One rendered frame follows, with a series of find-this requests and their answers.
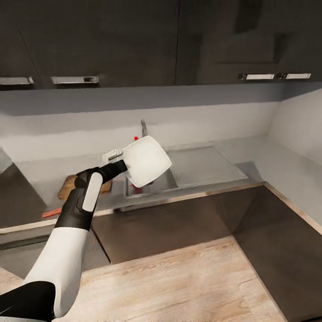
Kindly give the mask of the cutting board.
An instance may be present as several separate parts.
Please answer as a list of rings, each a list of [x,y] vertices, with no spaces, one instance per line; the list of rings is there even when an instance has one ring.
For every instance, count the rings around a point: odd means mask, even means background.
[[[78,176],[76,176],[76,174],[74,175],[69,175],[68,178],[66,179],[64,185],[62,186],[60,192],[58,193],[58,198],[59,199],[66,199],[68,198],[71,190],[75,189],[75,179],[77,178]],[[101,186],[101,189],[100,189],[100,194],[103,194],[103,193],[108,193],[110,192],[111,190],[111,184],[112,184],[112,179],[107,181],[105,184],[103,184]]]

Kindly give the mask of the parer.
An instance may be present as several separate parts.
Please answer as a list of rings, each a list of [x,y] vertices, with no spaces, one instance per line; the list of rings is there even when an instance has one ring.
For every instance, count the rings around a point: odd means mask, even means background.
[[[45,217],[50,217],[50,216],[53,216],[55,214],[59,214],[61,213],[62,211],[62,208],[59,208],[59,209],[56,209],[56,210],[52,210],[50,212],[45,212],[42,216],[45,218]]]

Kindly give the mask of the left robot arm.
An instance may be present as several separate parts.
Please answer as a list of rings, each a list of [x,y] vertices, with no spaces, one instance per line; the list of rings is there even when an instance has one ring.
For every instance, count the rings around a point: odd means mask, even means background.
[[[100,189],[127,171],[114,149],[102,156],[103,167],[76,174],[75,189],[40,256],[20,287],[0,296],[0,322],[51,322],[72,308],[81,284],[85,249]]]

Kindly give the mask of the bowl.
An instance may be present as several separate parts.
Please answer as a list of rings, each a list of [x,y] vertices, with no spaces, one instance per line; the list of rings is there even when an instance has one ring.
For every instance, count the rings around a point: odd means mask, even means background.
[[[123,155],[116,159],[124,160],[127,166],[124,174],[134,187],[140,188],[162,175],[171,166],[171,161],[152,135],[136,138],[136,142],[122,149]]]

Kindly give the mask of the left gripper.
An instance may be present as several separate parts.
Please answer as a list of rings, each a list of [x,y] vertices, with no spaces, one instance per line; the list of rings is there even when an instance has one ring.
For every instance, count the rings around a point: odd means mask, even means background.
[[[127,166],[124,160],[120,160],[108,165],[104,165],[103,167],[106,167],[111,171],[111,179],[114,179],[120,173],[127,171]]]

